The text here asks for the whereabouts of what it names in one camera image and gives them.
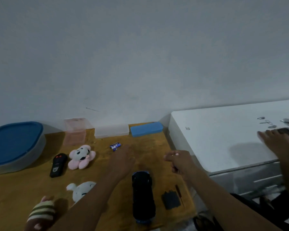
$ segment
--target white wall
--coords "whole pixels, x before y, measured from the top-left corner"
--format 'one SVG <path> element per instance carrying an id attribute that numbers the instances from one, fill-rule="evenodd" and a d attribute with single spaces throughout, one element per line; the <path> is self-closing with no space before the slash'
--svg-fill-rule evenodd
<path id="1" fill-rule="evenodd" d="M 288 98 L 289 0 L 0 0 L 0 125 Z"/>

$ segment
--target white plush toy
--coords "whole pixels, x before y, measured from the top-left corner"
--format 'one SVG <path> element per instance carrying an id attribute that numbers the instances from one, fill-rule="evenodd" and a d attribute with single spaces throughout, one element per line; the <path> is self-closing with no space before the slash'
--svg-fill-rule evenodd
<path id="1" fill-rule="evenodd" d="M 89 145 L 82 145 L 80 148 L 70 152 L 69 157 L 72 159 L 68 163 L 70 169 L 83 169 L 87 167 L 89 161 L 95 158 L 95 151 L 91 151 Z"/>
<path id="2" fill-rule="evenodd" d="M 82 197 L 84 197 L 94 186 L 95 182 L 87 181 L 76 186 L 75 183 L 69 184 L 66 189 L 73 191 L 73 200 L 77 203 Z"/>

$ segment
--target stuffed animal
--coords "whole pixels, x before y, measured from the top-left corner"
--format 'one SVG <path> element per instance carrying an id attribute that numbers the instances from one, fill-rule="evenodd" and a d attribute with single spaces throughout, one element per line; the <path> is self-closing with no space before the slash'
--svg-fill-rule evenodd
<path id="1" fill-rule="evenodd" d="M 82 197 L 84 197 L 94 186 L 96 185 L 95 182 L 87 181 L 79 186 L 76 186 L 76 184 L 71 183 L 69 184 L 66 189 L 73 191 L 73 200 L 75 203 L 77 203 Z"/>
<path id="2" fill-rule="evenodd" d="M 46 231 L 54 224 L 54 202 L 44 196 L 27 220 L 24 231 Z"/>
<path id="3" fill-rule="evenodd" d="M 80 148 L 70 152 L 69 157 L 72 160 L 68 163 L 68 167 L 72 170 L 83 169 L 87 167 L 89 161 L 95 158 L 95 155 L 95 151 L 91 151 L 89 145 L 82 145 Z"/>

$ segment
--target striped plush toy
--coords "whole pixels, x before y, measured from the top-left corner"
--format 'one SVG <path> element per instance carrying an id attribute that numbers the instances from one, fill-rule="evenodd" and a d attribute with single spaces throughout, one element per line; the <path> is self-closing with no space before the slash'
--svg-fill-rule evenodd
<path id="1" fill-rule="evenodd" d="M 27 220 L 24 231 L 45 231 L 54 224 L 54 202 L 44 196 Z"/>

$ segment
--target hand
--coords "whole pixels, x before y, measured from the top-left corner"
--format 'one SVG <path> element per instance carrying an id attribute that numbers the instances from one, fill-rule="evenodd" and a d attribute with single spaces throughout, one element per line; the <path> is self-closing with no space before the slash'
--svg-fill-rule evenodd
<path id="1" fill-rule="evenodd" d="M 113 173 L 118 180 L 122 180 L 131 172 L 134 164 L 135 158 L 132 156 L 129 145 L 124 145 L 112 153 L 108 163 L 108 171 Z"/>
<path id="2" fill-rule="evenodd" d="M 196 168 L 188 151 L 170 151 L 164 155 L 164 161 L 171 162 L 172 172 L 187 178 L 190 172 Z"/>
<path id="3" fill-rule="evenodd" d="M 279 160 L 289 159 L 288 135 L 280 134 L 277 130 L 267 130 L 265 133 L 258 131 L 258 135 Z"/>

